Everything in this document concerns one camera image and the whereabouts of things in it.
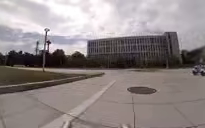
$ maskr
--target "manhole cover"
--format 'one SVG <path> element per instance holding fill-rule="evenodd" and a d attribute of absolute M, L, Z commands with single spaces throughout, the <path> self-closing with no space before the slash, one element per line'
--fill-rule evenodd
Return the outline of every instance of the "manhole cover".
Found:
<path fill-rule="evenodd" d="M 148 87 L 130 87 L 127 90 L 134 94 L 153 94 L 156 92 L 156 89 Z"/>

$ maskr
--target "grass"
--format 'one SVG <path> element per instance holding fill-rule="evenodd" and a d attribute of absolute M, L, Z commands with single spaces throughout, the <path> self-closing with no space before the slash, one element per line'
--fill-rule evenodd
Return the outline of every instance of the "grass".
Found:
<path fill-rule="evenodd" d="M 64 79 L 74 76 L 83 75 L 22 70 L 0 66 L 0 86 Z"/>

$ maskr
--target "building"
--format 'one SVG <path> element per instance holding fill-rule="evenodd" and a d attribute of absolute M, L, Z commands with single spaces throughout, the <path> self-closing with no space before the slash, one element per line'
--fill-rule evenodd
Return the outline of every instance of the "building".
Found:
<path fill-rule="evenodd" d="M 167 65 L 180 60 L 176 32 L 163 35 L 116 37 L 89 40 L 89 58 L 106 61 L 109 66 L 124 60 L 130 66 Z"/>

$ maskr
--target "cloud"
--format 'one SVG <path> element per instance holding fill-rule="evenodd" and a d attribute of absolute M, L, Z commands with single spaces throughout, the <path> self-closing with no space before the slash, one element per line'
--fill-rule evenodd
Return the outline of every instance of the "cloud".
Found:
<path fill-rule="evenodd" d="M 91 38 L 166 31 L 177 31 L 181 48 L 193 49 L 205 44 L 205 1 L 0 0 L 0 42 L 34 45 L 45 27 L 53 47 L 66 50 L 84 51 Z"/>
<path fill-rule="evenodd" d="M 58 35 L 49 35 L 48 39 L 52 42 L 52 44 L 65 46 L 72 46 L 78 44 L 79 42 L 86 42 L 86 39 L 82 38 L 81 36 L 75 36 L 75 38 L 73 38 Z M 44 35 L 37 32 L 23 32 L 21 29 L 13 29 L 7 26 L 0 25 L 0 47 L 3 47 L 2 51 L 33 51 L 36 41 L 40 41 L 41 45 L 43 45 Z"/>

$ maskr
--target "concrete pavement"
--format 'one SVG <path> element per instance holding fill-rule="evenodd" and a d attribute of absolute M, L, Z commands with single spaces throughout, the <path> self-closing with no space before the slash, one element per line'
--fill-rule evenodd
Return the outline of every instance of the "concrete pavement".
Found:
<path fill-rule="evenodd" d="M 38 128 L 87 100 L 110 82 L 109 76 L 0 95 L 0 128 Z"/>
<path fill-rule="evenodd" d="M 131 94 L 126 89 L 132 86 L 151 87 L 158 92 Z M 121 124 L 136 128 L 205 128 L 205 77 L 192 76 L 185 69 L 122 74 L 97 103 L 73 122 L 73 127 Z"/>
<path fill-rule="evenodd" d="M 119 127 L 122 124 L 136 128 L 205 128 L 205 77 L 192 76 L 188 69 L 104 72 L 103 77 L 0 95 L 0 128 L 45 126 L 81 105 L 113 80 L 116 83 L 73 121 L 73 128 Z M 131 94 L 127 88 L 133 86 L 155 88 L 157 93 Z"/>

